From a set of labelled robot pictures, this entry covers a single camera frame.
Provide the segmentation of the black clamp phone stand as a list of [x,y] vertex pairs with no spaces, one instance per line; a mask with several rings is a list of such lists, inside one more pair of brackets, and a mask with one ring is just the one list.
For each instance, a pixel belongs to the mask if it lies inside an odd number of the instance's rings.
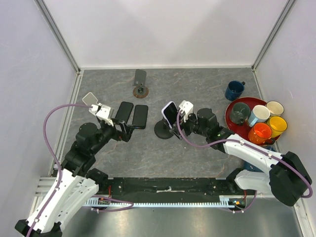
[[169,126],[165,119],[158,121],[154,126],[154,133],[159,139],[170,139],[173,134],[169,131]]

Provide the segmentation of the black phone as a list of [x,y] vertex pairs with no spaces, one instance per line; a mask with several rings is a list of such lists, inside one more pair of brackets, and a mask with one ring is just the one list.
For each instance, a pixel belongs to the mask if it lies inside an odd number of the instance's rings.
[[131,112],[134,108],[134,104],[130,102],[121,102],[115,118],[120,121],[128,122]]
[[136,105],[132,120],[132,125],[135,129],[145,129],[147,124],[148,106]]

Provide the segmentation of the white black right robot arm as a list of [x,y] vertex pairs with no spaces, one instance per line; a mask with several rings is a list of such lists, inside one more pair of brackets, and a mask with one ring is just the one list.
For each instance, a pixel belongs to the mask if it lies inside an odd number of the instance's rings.
[[236,156],[260,170],[239,171],[226,182],[229,193],[235,195],[242,190],[268,192],[287,206],[293,206],[298,199],[313,195],[312,180],[295,153],[269,151],[242,139],[220,126],[208,108],[200,109],[197,114],[192,110],[175,108],[163,115],[179,138],[187,140],[191,133],[203,136],[206,138],[206,147]]

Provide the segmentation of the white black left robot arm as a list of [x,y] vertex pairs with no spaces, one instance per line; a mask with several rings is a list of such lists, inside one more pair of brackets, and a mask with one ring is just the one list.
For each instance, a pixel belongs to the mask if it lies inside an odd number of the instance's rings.
[[85,123],[65,155],[61,169],[42,203],[28,218],[19,220],[15,229],[24,237],[60,237],[66,221],[93,195],[104,194],[109,187],[108,175],[92,168],[95,155],[111,140],[128,142],[135,125],[115,119],[121,129],[100,121]]

